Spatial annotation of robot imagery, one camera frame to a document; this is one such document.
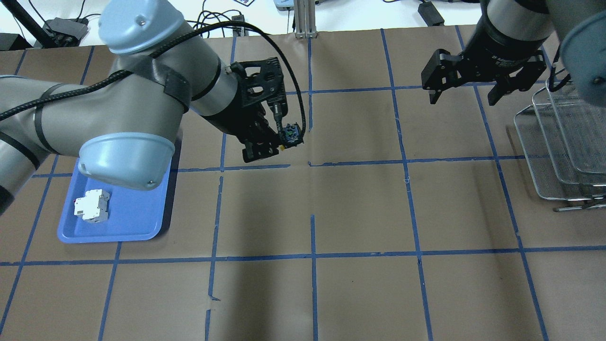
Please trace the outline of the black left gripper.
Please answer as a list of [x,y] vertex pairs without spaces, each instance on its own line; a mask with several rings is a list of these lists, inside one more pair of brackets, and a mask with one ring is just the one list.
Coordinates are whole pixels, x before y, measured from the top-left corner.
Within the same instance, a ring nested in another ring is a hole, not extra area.
[[255,162],[279,154],[280,144],[275,143],[275,131],[266,119],[262,104],[243,108],[240,103],[231,103],[215,115],[203,116],[216,129],[238,138],[244,146],[242,159]]

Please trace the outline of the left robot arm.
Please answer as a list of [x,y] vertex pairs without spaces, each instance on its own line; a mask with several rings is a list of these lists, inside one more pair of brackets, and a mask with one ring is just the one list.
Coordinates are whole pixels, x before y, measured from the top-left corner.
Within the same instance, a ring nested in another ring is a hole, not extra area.
[[227,65],[167,0],[113,0],[99,36],[115,54],[91,86],[1,77],[1,211],[52,154],[77,157],[87,177],[135,190],[157,188],[194,110],[244,145],[245,162],[278,152],[281,136],[260,105],[282,91]]

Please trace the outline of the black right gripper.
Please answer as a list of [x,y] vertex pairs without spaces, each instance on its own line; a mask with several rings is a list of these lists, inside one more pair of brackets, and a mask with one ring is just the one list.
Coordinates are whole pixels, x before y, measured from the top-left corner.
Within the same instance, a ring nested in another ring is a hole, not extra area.
[[450,54],[439,48],[421,72],[422,87],[428,90],[431,105],[441,94],[470,82],[495,82],[487,95],[488,104],[495,106],[515,90],[528,90],[546,70],[541,50],[527,60],[506,60],[491,52],[463,51]]

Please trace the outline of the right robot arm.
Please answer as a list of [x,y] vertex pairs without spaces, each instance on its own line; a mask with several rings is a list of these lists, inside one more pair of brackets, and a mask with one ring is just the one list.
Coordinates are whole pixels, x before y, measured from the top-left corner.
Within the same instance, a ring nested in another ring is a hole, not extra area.
[[494,82],[495,105],[513,91],[527,91],[547,69],[540,47],[559,38],[559,59],[579,97],[605,106],[605,2],[603,0],[481,0],[482,15],[460,54],[433,52],[421,72],[431,104],[470,82]]

